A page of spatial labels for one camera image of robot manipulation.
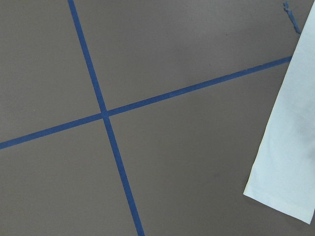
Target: gray floor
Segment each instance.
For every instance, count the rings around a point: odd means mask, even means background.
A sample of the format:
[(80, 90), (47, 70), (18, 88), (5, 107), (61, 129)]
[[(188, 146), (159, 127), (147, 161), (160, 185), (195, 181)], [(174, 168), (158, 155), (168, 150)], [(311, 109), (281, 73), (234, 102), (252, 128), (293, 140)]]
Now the gray floor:
[[(290, 0), (300, 26), (312, 0)], [(75, 1), (108, 109), (293, 54), (282, 0)], [(66, 1), (1, 1), (0, 142), (100, 112)], [(288, 63), (111, 117), (148, 236), (313, 236), (243, 196)], [(137, 235), (101, 120), (0, 150), (0, 235)]]

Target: white towel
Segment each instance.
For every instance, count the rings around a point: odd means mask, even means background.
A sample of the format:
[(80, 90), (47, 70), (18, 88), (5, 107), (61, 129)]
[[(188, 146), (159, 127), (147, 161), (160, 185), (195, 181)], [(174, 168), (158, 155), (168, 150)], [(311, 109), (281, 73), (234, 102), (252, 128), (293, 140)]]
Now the white towel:
[(286, 72), (244, 195), (308, 224), (315, 209), (315, 4)]

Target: white cloth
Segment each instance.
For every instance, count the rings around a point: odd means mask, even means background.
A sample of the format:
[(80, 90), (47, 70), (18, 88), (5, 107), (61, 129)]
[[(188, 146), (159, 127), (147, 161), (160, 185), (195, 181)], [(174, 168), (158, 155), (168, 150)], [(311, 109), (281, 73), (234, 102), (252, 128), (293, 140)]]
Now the white cloth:
[(315, 209), (315, 4), (286, 72), (244, 195), (308, 224)]

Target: blue tape strip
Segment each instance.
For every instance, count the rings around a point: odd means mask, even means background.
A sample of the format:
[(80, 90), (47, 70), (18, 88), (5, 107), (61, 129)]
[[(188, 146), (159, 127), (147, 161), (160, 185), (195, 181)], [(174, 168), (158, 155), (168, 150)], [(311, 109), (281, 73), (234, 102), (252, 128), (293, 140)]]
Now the blue tape strip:
[(21, 143), (24, 143), (24, 142), (27, 142), (27, 141), (30, 141), (33, 139), (38, 139), (40, 137), (44, 137), (44, 136), (47, 136), (50, 134), (64, 131), (66, 129), (70, 129), (70, 128), (73, 128), (73, 127), (76, 127), (76, 126), (79, 126), (82, 124), (87, 124), (87, 123), (96, 121), (98, 119), (102, 119), (101, 114), (96, 114), (96, 115), (85, 117), (82, 119), (77, 119), (75, 121), (71, 121), (71, 122), (68, 122), (65, 124), (57, 125), (55, 127), (44, 129), (44, 130), (41, 130), (41, 131), (38, 131), (38, 132), (35, 132), (32, 134), (28, 134), (28, 135), (25, 135), (25, 136), (22, 136), (22, 137), (19, 137), (16, 139), (11, 139), (9, 141), (5, 141), (3, 143), (0, 143), (0, 149), (8, 148), (10, 146), (21, 144)]
[(284, 5), (284, 10), (287, 12), (287, 14), (288, 14), (290, 20), (291, 20), (292, 23), (293, 23), (293, 26), (294, 26), (295, 31), (296, 31), (298, 34), (301, 34), (301, 30), (300, 30), (300, 28), (299, 28), (299, 26), (298, 26), (298, 24), (297, 24), (297, 22), (296, 22), (296, 20), (295, 20), (295, 18), (294, 18), (294, 16), (293, 16), (292, 11), (288, 9), (288, 8), (289, 8), (289, 4), (287, 3), (287, 1), (286, 1), (283, 5)]
[(98, 105), (99, 105), (99, 108), (100, 108), (100, 111), (101, 111), (101, 114), (102, 114), (104, 125), (106, 127), (106, 131), (107, 131), (107, 135), (108, 135), (108, 138), (109, 138), (109, 142), (110, 142), (110, 145), (112, 147), (112, 151), (113, 151), (113, 154), (114, 154), (114, 157), (115, 157), (115, 161), (116, 161), (116, 165), (117, 165), (117, 168), (118, 168), (118, 172), (119, 172), (119, 175), (120, 175), (123, 187), (124, 187), (125, 195), (126, 195), (126, 198), (127, 198), (127, 201), (128, 201), (128, 205), (129, 205), (129, 208), (130, 208), (130, 212), (131, 212), (131, 215), (132, 215), (132, 218), (133, 218), (133, 221), (134, 221), (134, 225), (136, 227), (138, 235), (139, 236), (144, 236), (144, 231), (143, 231), (143, 228), (142, 228), (142, 224), (141, 224), (141, 221), (140, 221), (138, 210), (137, 210), (136, 204), (134, 202), (134, 198), (133, 198), (133, 195), (132, 195), (130, 184), (129, 184), (129, 181), (128, 181), (128, 178), (127, 178), (127, 174), (126, 174), (126, 171), (125, 171), (125, 168), (124, 168), (124, 164), (123, 164), (120, 152), (119, 152), (117, 141), (116, 141), (116, 138), (115, 138), (115, 135), (114, 135), (113, 127), (112, 127), (111, 122), (109, 120), (109, 115), (108, 115), (108, 112), (107, 112), (107, 109), (106, 109), (106, 106), (105, 106), (105, 102), (104, 102), (104, 99), (103, 99), (102, 92), (101, 92), (100, 87), (99, 87), (99, 83), (98, 83), (98, 80), (97, 80), (97, 77), (96, 77), (96, 73), (95, 73), (95, 70), (94, 70), (94, 67), (93, 67), (92, 59), (91, 59), (91, 56), (90, 56), (90, 53), (89, 53), (88, 46), (86, 44), (84, 35), (83, 35), (83, 31), (82, 31), (82, 28), (81, 28), (79, 17), (78, 17), (78, 14), (77, 14), (77, 11), (76, 11), (76, 8), (75, 8), (73, 0), (68, 0), (68, 3), (69, 3), (69, 8), (70, 8), (70, 11), (71, 11), (72, 18), (73, 18), (73, 22), (74, 22), (74, 25), (75, 25), (75, 28), (76, 28), (76, 31), (77, 31), (77, 34), (78, 34), (78, 38), (79, 38), (79, 41), (80, 41), (80, 44), (81, 44), (81, 48), (82, 48), (82, 52), (83, 52), (83, 55), (84, 55), (84, 59), (86, 61), (86, 64), (87, 64), (87, 67), (88, 67), (88, 70), (89, 70), (89, 74), (90, 74), (90, 77), (91, 77), (91, 81), (92, 81), (92, 84), (93, 84), (93, 87), (94, 87), (94, 91), (95, 91), (95, 94), (96, 94), (96, 97), (97, 97), (97, 101), (98, 101)]
[(117, 115), (119, 113), (127, 112), (127, 111), (130, 111), (130, 110), (139, 108), (139, 107), (143, 107), (143, 106), (146, 106), (146, 105), (149, 105), (149, 104), (152, 104), (152, 103), (156, 103), (156, 102), (159, 102), (159, 101), (162, 101), (162, 100), (166, 100), (166, 99), (171, 98), (171, 97), (176, 97), (176, 96), (182, 95), (184, 93), (192, 92), (192, 91), (195, 91), (195, 90), (198, 90), (198, 89), (202, 89), (202, 88), (205, 88), (205, 87), (209, 87), (209, 86), (212, 86), (212, 85), (216, 85), (216, 84), (222, 83), (224, 81), (232, 80), (232, 79), (244, 76), (244, 75), (255, 73), (257, 71), (261, 71), (261, 70), (268, 69), (268, 68), (271, 68), (271, 67), (274, 67), (274, 66), (277, 66), (277, 65), (281, 65), (281, 64), (290, 62), (291, 58), (292, 57), (282, 58), (282, 59), (275, 60), (275, 61), (263, 64), (263, 65), (259, 65), (259, 66), (255, 66), (255, 67), (252, 67), (252, 68), (249, 68), (249, 69), (246, 69), (246, 70), (235, 72), (235, 73), (230, 74), (230, 75), (224, 75), (222, 77), (218, 77), (216, 79), (208, 80), (208, 81), (196, 84), (196, 85), (192, 85), (192, 86), (181, 88), (181, 89), (178, 89), (178, 90), (175, 90), (175, 91), (172, 91), (172, 92), (164, 93), (164, 94), (161, 94), (161, 95), (158, 95), (158, 96), (155, 96), (155, 97), (144, 99), (144, 100), (139, 101), (139, 102), (134, 102), (134, 103), (131, 103), (129, 105), (125, 105), (125, 106), (122, 106), (122, 107), (118, 107), (118, 108), (112, 109), (112, 110), (108, 111), (108, 115), (109, 116), (114, 116), (114, 115)]

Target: blue line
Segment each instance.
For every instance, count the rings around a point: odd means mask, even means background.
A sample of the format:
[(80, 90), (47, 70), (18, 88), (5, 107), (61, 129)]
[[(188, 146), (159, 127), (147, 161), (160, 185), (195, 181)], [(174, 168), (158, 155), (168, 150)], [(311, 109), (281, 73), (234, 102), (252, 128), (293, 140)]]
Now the blue line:
[(38, 132), (35, 132), (32, 134), (28, 134), (28, 135), (25, 135), (25, 136), (22, 136), (22, 137), (19, 137), (16, 139), (11, 139), (9, 141), (5, 141), (3, 143), (0, 143), (0, 149), (8, 148), (8, 147), (13, 146), (13, 145), (21, 144), (21, 143), (24, 143), (24, 142), (27, 142), (27, 141), (30, 141), (33, 139), (37, 139), (37, 138), (44, 137), (44, 136), (47, 136), (50, 134), (54, 134), (54, 133), (57, 133), (57, 132), (60, 132), (60, 131), (66, 130), (66, 129), (70, 129), (70, 128), (73, 128), (73, 127), (76, 127), (76, 126), (79, 126), (82, 124), (87, 124), (87, 123), (96, 121), (98, 119), (102, 119), (101, 114), (96, 114), (96, 115), (85, 117), (82, 119), (77, 119), (75, 121), (71, 121), (71, 122), (68, 122), (65, 124), (57, 125), (55, 127), (44, 129), (44, 130), (41, 130), (41, 131), (38, 131)]
[(75, 8), (73, 0), (68, 0), (68, 3), (69, 3), (69, 8), (70, 8), (70, 11), (71, 11), (72, 18), (73, 18), (73, 22), (74, 22), (74, 25), (75, 25), (75, 28), (76, 28), (76, 31), (77, 31), (77, 34), (78, 34), (78, 38), (79, 38), (79, 41), (80, 41), (80, 44), (81, 44), (81, 48), (82, 48), (82, 52), (83, 52), (83, 55), (84, 55), (84, 58), (85, 58), (85, 62), (87, 64), (87, 67), (88, 67), (88, 70), (89, 70), (89, 74), (90, 74), (90, 77), (91, 77), (91, 81), (92, 81), (92, 84), (93, 84), (93, 87), (94, 87), (94, 91), (95, 91), (95, 94), (96, 94), (96, 97), (97, 97), (97, 101), (98, 101), (98, 105), (99, 105), (99, 108), (100, 108), (100, 111), (101, 111), (101, 114), (102, 114), (104, 125), (106, 127), (106, 131), (107, 131), (107, 135), (108, 135), (108, 138), (109, 138), (109, 141), (110, 141), (110, 145), (112, 147), (112, 151), (113, 151), (113, 154), (114, 154), (114, 157), (115, 157), (115, 161), (116, 161), (116, 165), (117, 165), (117, 168), (118, 168), (118, 172), (119, 172), (119, 175), (120, 175), (123, 187), (124, 187), (125, 195), (126, 195), (126, 198), (127, 198), (127, 201), (128, 201), (128, 205), (129, 205), (129, 208), (130, 208), (130, 211), (131, 211), (131, 215), (132, 215), (132, 218), (133, 218), (133, 221), (134, 221), (134, 225), (136, 227), (138, 235), (139, 236), (144, 236), (144, 231), (143, 231), (143, 228), (142, 228), (142, 224), (141, 224), (141, 221), (140, 221), (138, 210), (137, 210), (136, 204), (134, 202), (134, 198), (133, 198), (133, 195), (132, 195), (130, 184), (129, 184), (129, 181), (128, 181), (128, 178), (127, 178), (127, 174), (126, 174), (126, 171), (125, 171), (125, 168), (124, 168), (124, 164), (123, 164), (120, 152), (119, 152), (119, 148), (118, 148), (117, 141), (116, 141), (116, 138), (115, 138), (115, 135), (114, 135), (114, 131), (113, 131), (111, 122), (109, 120), (109, 115), (108, 115), (108, 112), (107, 112), (107, 109), (106, 109), (106, 106), (105, 106), (103, 95), (102, 95), (102, 92), (101, 92), (99, 84), (98, 84), (98, 80), (97, 80), (96, 73), (95, 73), (95, 70), (94, 70), (94, 67), (93, 67), (93, 63), (92, 63), (92, 59), (91, 59), (91, 56), (90, 56), (90, 53), (89, 53), (89, 49), (88, 49), (88, 46), (86, 44), (86, 41), (85, 41), (85, 38), (84, 38), (84, 35), (83, 35), (83, 31), (82, 31), (82, 28), (81, 28), (79, 17), (78, 17), (78, 14), (77, 14), (77, 11), (76, 11), (76, 8)]
[(289, 8), (289, 4), (287, 3), (287, 1), (285, 1), (285, 3), (284, 3), (283, 5), (284, 5), (284, 10), (287, 12), (287, 14), (288, 14), (290, 20), (291, 20), (292, 23), (293, 23), (293, 26), (294, 26), (295, 31), (296, 31), (298, 34), (301, 34), (301, 30), (300, 30), (300, 28), (299, 28), (299, 26), (298, 26), (298, 24), (297, 24), (297, 22), (296, 22), (296, 20), (295, 20), (295, 18), (294, 18), (294, 16), (293, 16), (292, 11), (288, 9), (288, 8)]
[(166, 100), (166, 99), (171, 98), (171, 97), (176, 97), (176, 96), (182, 95), (184, 93), (188, 93), (188, 92), (192, 92), (192, 91), (195, 91), (195, 90), (198, 90), (198, 89), (202, 89), (202, 88), (205, 88), (205, 87), (216, 85), (216, 84), (222, 83), (224, 81), (232, 80), (232, 79), (244, 76), (244, 75), (249, 75), (249, 74), (255, 73), (257, 71), (261, 71), (261, 70), (264, 70), (264, 69), (268, 69), (268, 68), (271, 68), (271, 67), (274, 67), (274, 66), (277, 66), (277, 65), (281, 65), (281, 64), (290, 62), (291, 58), (292, 58), (292, 56), (287, 57), (287, 58), (282, 58), (282, 59), (275, 60), (275, 61), (263, 64), (263, 65), (259, 65), (259, 66), (255, 66), (255, 67), (252, 67), (252, 68), (249, 68), (249, 69), (246, 69), (246, 70), (235, 72), (235, 73), (230, 74), (230, 75), (224, 75), (224, 76), (218, 77), (216, 79), (208, 80), (208, 81), (196, 84), (196, 85), (192, 85), (192, 86), (189, 86), (189, 87), (181, 88), (181, 89), (178, 89), (178, 90), (175, 90), (175, 91), (172, 91), (172, 92), (167, 92), (167, 93), (155, 96), (155, 97), (144, 99), (142, 101), (134, 102), (134, 103), (122, 106), (122, 107), (118, 107), (118, 108), (112, 109), (112, 110), (108, 111), (108, 115), (109, 116), (114, 116), (114, 115), (117, 115), (119, 113), (127, 112), (127, 111), (130, 111), (130, 110), (139, 108), (139, 107), (150, 105), (152, 103), (156, 103), (156, 102), (159, 102), (159, 101), (162, 101), (162, 100)]

